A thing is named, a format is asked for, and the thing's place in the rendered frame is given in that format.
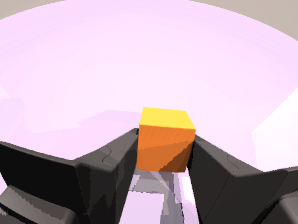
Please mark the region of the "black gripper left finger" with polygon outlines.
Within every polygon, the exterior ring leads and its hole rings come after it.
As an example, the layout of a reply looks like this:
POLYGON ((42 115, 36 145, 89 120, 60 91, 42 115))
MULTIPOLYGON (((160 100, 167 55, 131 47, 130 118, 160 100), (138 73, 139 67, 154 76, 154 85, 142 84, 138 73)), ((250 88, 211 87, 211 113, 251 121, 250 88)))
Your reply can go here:
POLYGON ((0 141, 5 184, 73 210, 80 224, 118 224, 137 165, 140 129, 134 128, 77 159, 0 141))

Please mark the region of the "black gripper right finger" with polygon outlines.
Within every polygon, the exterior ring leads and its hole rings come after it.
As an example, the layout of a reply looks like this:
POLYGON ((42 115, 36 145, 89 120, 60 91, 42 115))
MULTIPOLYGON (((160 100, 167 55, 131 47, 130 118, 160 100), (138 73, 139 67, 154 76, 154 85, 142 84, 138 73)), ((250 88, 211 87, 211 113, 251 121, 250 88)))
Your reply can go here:
POLYGON ((298 190, 298 165, 263 172, 197 135, 186 168, 198 224, 258 224, 279 197, 298 190))

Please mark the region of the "orange block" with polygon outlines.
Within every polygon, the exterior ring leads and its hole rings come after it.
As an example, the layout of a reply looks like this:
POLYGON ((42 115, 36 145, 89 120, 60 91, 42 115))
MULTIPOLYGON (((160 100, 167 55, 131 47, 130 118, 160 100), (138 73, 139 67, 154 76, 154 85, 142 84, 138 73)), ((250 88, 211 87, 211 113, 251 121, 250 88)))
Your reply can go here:
POLYGON ((185 173, 196 132, 185 111, 142 107, 137 169, 185 173))

